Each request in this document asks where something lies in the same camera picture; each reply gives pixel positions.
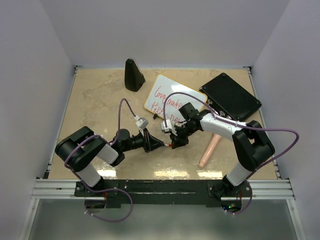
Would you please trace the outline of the yellow framed whiteboard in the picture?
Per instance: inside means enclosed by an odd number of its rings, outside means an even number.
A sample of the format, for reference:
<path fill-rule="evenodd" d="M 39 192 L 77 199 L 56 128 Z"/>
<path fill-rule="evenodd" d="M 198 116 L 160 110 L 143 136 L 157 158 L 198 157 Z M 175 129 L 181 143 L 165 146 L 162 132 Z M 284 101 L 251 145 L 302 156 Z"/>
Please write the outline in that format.
<path fill-rule="evenodd" d="M 191 103 L 195 109 L 201 111 L 207 99 L 205 94 L 159 74 L 144 108 L 161 118 L 166 116 L 166 119 L 177 123 L 185 120 L 179 112 L 183 105 Z"/>

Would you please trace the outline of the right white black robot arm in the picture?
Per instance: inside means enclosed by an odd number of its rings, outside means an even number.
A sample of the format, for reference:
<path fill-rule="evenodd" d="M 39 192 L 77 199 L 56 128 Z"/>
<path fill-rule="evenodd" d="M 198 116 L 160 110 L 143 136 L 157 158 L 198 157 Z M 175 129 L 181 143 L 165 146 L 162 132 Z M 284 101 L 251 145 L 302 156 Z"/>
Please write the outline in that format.
<path fill-rule="evenodd" d="M 197 131 L 217 134 L 233 142 L 238 163 L 223 177 L 222 181 L 212 187 L 216 198 L 235 196 L 249 175 L 265 163 L 274 153 L 275 148 L 263 131 L 259 122 L 236 122 L 215 115 L 213 111 L 198 111 L 188 102 L 179 109 L 185 119 L 175 126 L 170 119 L 161 124 L 164 133 L 170 133 L 171 147 L 183 147 L 189 143 L 189 136 Z"/>

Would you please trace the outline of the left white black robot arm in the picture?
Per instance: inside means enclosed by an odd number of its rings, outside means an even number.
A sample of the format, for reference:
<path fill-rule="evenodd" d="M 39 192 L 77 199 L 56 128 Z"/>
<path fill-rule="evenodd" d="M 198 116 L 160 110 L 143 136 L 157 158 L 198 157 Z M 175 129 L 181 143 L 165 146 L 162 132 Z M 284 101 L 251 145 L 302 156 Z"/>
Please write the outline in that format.
<path fill-rule="evenodd" d="M 103 177 L 92 164 L 95 157 L 116 167 L 125 159 L 125 152 L 142 148 L 149 153 L 164 146 L 165 143 L 153 137 L 147 128 L 137 135 L 130 135 L 127 129 L 121 128 L 109 143 L 84 126 L 60 141 L 54 152 L 64 161 L 66 168 L 86 184 L 88 193 L 99 196 L 105 187 Z"/>

